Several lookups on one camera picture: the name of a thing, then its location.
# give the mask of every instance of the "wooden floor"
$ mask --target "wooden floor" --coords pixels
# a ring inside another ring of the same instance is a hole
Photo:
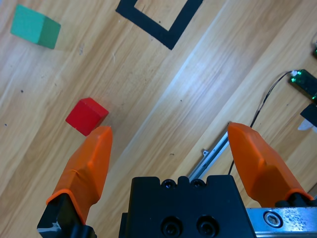
[[[61,23],[55,50],[10,34],[17,3]],[[0,5],[0,237],[39,237],[37,223],[85,137],[65,122],[81,98],[110,111],[114,142],[103,196],[87,224],[118,237],[131,179],[188,175],[228,121],[250,124],[281,73],[305,68],[315,0],[204,0],[171,51],[115,12],[119,0],[2,0]],[[169,29],[185,0],[139,0]],[[317,134],[299,131],[309,100],[281,81],[254,125],[305,190],[317,182]],[[226,174],[227,148],[209,175]],[[246,206],[249,199],[233,169]]]

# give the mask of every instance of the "black cable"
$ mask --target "black cable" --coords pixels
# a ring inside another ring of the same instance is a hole
[[[254,123],[256,122],[256,119],[258,118],[258,115],[260,114],[260,111],[262,110],[262,108],[263,108],[265,102],[267,101],[267,98],[269,97],[269,95],[271,94],[271,92],[273,91],[273,89],[275,88],[275,86],[276,86],[286,75],[288,75],[288,74],[291,73],[291,72],[292,72],[292,71],[288,71],[288,72],[284,73],[284,74],[270,87],[268,93],[266,94],[266,96],[265,96],[265,98],[264,98],[264,100],[263,100],[263,102],[262,102],[262,105],[258,108],[258,110],[256,111],[256,113],[255,113],[255,115],[254,115],[254,117],[253,117],[253,120],[252,120],[251,125],[250,125],[251,128],[253,127]],[[231,166],[230,166],[228,175],[231,174],[231,170],[232,170],[232,168],[233,168],[233,165],[234,165],[234,160],[233,160],[232,163],[231,163]]]

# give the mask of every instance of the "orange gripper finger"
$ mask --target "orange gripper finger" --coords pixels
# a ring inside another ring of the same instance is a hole
[[[292,172],[280,157],[250,127],[231,122],[228,139],[232,156],[247,194],[262,207],[274,207],[297,192],[307,197]]]
[[[62,193],[67,193],[83,224],[89,209],[103,192],[109,168],[112,131],[100,126],[87,136],[84,143],[70,157],[48,204]]]

